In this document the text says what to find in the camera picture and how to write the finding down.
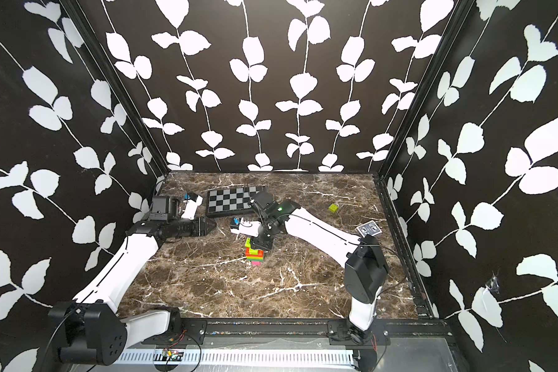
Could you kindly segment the red lego brick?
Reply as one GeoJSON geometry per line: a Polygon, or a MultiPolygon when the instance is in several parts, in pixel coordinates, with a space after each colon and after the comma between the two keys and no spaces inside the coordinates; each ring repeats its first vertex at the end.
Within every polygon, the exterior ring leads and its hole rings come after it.
{"type": "Polygon", "coordinates": [[[264,252],[261,250],[248,250],[246,252],[246,256],[251,256],[251,257],[264,257],[264,252]]]}

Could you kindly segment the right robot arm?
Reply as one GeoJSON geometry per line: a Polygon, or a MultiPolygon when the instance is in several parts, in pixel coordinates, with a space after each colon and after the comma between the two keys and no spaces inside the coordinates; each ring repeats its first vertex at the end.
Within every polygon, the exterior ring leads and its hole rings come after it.
{"type": "Polygon", "coordinates": [[[357,237],[316,218],[291,199],[277,202],[265,191],[249,201],[260,220],[255,249],[270,250],[280,233],[299,238],[329,255],[344,269],[344,287],[352,297],[349,323],[352,330],[369,330],[376,305],[389,274],[383,248],[370,234],[357,237]]]}

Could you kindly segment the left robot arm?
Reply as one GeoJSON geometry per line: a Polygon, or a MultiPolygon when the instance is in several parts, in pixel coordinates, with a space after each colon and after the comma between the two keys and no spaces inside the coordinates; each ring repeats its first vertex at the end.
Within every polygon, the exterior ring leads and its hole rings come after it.
{"type": "Polygon", "coordinates": [[[216,224],[206,217],[142,220],[131,227],[121,248],[97,276],[69,302],[48,314],[54,327],[43,358],[60,364],[108,366],[125,349],[154,336],[176,343],[184,335],[179,312],[164,307],[121,319],[120,302],[148,260],[169,239],[204,237],[216,224]]]}

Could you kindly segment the black white chessboard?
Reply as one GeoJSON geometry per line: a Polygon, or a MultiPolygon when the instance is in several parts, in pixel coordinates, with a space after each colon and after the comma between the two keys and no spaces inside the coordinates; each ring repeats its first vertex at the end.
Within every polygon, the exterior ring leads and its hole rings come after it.
{"type": "Polygon", "coordinates": [[[265,186],[236,186],[207,191],[206,216],[209,218],[253,213],[251,198],[264,191],[265,186]]]}

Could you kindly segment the blue playing card box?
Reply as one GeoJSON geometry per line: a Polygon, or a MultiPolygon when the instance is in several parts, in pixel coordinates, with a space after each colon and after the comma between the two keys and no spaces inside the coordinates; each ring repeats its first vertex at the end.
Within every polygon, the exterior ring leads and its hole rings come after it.
{"type": "Polygon", "coordinates": [[[362,238],[366,236],[376,237],[382,234],[381,227],[373,220],[357,226],[356,231],[362,238]]]}

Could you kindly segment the small circuit board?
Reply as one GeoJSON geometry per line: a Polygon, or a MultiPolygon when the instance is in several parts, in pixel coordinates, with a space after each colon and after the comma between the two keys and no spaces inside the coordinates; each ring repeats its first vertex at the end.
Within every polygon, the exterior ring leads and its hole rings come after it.
{"type": "Polygon", "coordinates": [[[153,363],[156,365],[178,365],[184,357],[183,350],[162,350],[153,355],[153,363]]]}

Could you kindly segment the white perforated strip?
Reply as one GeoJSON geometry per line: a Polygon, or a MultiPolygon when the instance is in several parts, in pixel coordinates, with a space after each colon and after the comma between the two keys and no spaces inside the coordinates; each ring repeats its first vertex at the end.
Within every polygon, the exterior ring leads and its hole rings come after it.
{"type": "MultiPolygon", "coordinates": [[[[148,365],[153,355],[163,349],[132,349],[122,353],[115,365],[148,365]]],[[[229,365],[239,367],[355,367],[357,362],[351,350],[183,350],[178,366],[229,365]]]]}

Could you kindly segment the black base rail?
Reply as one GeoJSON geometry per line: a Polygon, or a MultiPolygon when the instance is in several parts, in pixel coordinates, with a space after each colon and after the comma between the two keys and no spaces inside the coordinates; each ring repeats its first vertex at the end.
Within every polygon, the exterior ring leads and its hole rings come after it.
{"type": "MultiPolygon", "coordinates": [[[[333,346],[358,347],[350,338],[353,326],[347,319],[229,319],[181,318],[175,316],[170,329],[143,341],[143,345],[158,347],[189,345],[196,341],[203,345],[214,338],[324,338],[333,346]]],[[[371,341],[388,345],[399,338],[442,338],[454,341],[451,329],[435,319],[375,319],[364,332],[362,347],[371,341]]]]}

